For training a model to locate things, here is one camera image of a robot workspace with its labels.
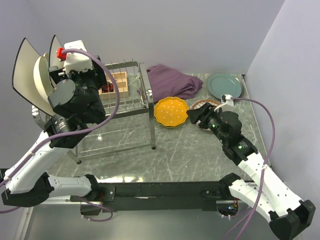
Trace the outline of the brown scale-pattern plate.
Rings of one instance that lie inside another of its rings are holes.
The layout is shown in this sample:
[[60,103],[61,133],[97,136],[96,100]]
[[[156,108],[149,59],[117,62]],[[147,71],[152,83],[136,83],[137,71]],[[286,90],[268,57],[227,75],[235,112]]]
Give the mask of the brown scale-pattern plate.
[[[202,109],[203,106],[206,104],[212,105],[212,107],[211,107],[212,112],[215,112],[216,114],[220,113],[219,109],[215,110],[220,105],[220,103],[217,101],[214,101],[212,99],[199,100],[199,101],[195,102],[189,109],[190,110]],[[201,116],[196,122],[192,122],[191,120],[190,120],[190,122],[192,124],[196,125],[197,127],[199,127],[200,129],[203,129],[206,131],[211,131],[214,133],[218,129],[218,125],[209,120],[210,116],[211,115],[207,111],[204,114],[204,116]]]

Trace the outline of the orange dotted plate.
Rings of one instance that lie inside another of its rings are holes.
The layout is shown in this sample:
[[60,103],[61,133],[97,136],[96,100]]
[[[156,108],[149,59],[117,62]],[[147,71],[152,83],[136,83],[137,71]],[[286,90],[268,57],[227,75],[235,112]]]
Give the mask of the orange dotted plate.
[[154,106],[155,120],[166,126],[177,126],[185,123],[189,106],[179,97],[166,97]]

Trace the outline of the dark green round plate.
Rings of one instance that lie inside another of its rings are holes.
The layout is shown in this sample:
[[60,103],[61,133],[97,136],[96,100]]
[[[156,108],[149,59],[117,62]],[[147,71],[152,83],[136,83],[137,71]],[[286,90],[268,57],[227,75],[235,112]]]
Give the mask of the dark green round plate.
[[220,99],[222,95],[227,94],[227,79],[228,73],[213,73],[206,80],[208,92],[215,98]]

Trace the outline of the lime green dotted plate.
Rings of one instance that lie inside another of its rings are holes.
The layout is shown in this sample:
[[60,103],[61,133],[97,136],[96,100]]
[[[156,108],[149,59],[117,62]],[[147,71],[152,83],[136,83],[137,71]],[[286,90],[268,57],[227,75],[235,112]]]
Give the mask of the lime green dotted plate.
[[176,126],[168,126],[168,125],[164,125],[160,122],[157,122],[161,127],[167,128],[167,129],[175,129],[175,128],[179,128],[180,126],[182,126],[184,123],[178,124]]

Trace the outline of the purple-rimmed beige plate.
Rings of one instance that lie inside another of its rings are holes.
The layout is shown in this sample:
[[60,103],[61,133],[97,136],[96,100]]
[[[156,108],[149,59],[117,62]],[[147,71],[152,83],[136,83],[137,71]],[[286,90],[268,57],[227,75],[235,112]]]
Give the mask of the purple-rimmed beige plate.
[[244,84],[238,77],[227,74],[226,78],[226,93],[235,98],[242,98],[245,93]]

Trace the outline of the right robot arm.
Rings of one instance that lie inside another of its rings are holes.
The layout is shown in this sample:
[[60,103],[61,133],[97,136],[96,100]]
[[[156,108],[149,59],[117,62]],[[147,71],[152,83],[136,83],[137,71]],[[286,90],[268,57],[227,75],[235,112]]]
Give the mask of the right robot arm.
[[192,124],[211,130],[221,142],[224,154],[257,184],[254,188],[230,173],[220,180],[222,198],[245,202],[268,222],[280,240],[292,240],[311,225],[315,205],[291,191],[264,163],[261,153],[242,135],[237,113],[222,111],[209,103],[186,113]]

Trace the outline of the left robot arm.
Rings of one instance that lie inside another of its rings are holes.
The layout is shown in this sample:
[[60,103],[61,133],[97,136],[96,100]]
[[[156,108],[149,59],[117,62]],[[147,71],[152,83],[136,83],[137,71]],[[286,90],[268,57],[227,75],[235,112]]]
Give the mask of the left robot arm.
[[4,205],[28,208],[54,197],[94,201],[101,196],[103,190],[92,174],[61,178],[47,172],[58,158],[113,118],[106,115],[99,96],[111,73],[98,56],[90,55],[89,61],[88,70],[72,68],[67,73],[56,66],[49,70],[56,81],[48,97],[54,115],[24,157],[12,168],[1,169]]

